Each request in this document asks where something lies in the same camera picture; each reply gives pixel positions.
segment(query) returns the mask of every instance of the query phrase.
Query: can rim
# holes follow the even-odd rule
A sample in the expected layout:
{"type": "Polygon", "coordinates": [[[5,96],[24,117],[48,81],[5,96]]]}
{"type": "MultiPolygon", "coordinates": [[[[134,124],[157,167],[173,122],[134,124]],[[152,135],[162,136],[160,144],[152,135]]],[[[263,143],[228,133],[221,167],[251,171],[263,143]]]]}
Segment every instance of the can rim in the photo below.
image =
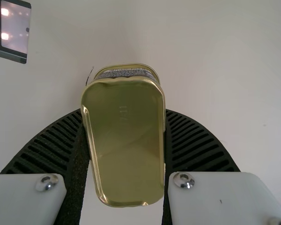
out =
{"type": "Polygon", "coordinates": [[[133,69],[133,68],[143,68],[143,69],[147,69],[149,70],[152,75],[157,79],[158,84],[160,84],[160,79],[157,75],[157,73],[148,65],[142,64],[142,63],[131,63],[131,64],[123,64],[123,65],[114,65],[114,66],[108,66],[108,67],[104,67],[102,69],[100,69],[97,74],[95,75],[94,79],[102,74],[103,72],[105,72],[106,70],[110,70],[110,69],[133,69]]]}

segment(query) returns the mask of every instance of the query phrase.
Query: display screen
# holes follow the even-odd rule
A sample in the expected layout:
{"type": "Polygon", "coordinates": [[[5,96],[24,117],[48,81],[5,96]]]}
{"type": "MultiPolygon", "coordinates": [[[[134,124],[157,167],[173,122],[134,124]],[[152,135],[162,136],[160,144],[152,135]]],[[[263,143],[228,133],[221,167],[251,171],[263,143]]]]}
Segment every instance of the display screen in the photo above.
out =
{"type": "Polygon", "coordinates": [[[31,8],[1,1],[1,46],[27,54],[31,8]]]}

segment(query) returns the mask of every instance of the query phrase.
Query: screw head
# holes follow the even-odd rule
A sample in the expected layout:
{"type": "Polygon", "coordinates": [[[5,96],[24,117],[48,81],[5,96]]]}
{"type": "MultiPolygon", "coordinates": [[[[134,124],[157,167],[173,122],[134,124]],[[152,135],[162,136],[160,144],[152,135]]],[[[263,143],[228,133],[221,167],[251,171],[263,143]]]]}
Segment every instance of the screw head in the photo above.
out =
{"type": "Polygon", "coordinates": [[[40,177],[36,183],[37,191],[48,191],[58,183],[58,177],[54,174],[47,174],[40,177]]]}
{"type": "Polygon", "coordinates": [[[281,219],[279,219],[279,218],[271,218],[268,221],[268,225],[281,225],[281,219]]]}
{"type": "Polygon", "coordinates": [[[191,189],[194,184],[194,178],[187,172],[178,172],[173,177],[174,183],[184,189],[191,189]]]}

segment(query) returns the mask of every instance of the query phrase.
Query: white backdrop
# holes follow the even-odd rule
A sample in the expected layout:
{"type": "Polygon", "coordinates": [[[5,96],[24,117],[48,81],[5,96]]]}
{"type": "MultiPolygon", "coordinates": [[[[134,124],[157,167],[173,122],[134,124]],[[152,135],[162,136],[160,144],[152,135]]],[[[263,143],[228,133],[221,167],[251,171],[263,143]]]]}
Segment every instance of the white backdrop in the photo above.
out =
{"type": "MultiPolygon", "coordinates": [[[[93,66],[94,75],[140,62],[159,74],[167,108],[207,127],[281,203],[281,0],[29,2],[27,64],[0,58],[0,171],[79,108],[93,66]]],[[[161,215],[162,202],[101,205],[89,174],[81,224],[156,224],[161,215]]]]}

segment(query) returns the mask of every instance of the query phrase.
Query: gold metal lid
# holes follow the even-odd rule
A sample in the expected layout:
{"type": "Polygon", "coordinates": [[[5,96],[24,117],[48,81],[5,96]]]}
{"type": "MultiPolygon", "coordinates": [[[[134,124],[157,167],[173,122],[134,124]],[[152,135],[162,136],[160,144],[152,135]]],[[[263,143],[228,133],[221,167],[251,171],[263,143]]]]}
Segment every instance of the gold metal lid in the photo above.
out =
{"type": "Polygon", "coordinates": [[[81,112],[98,198],[112,207],[162,198],[165,105],[160,85],[142,76],[94,80],[82,95],[81,112]]]}

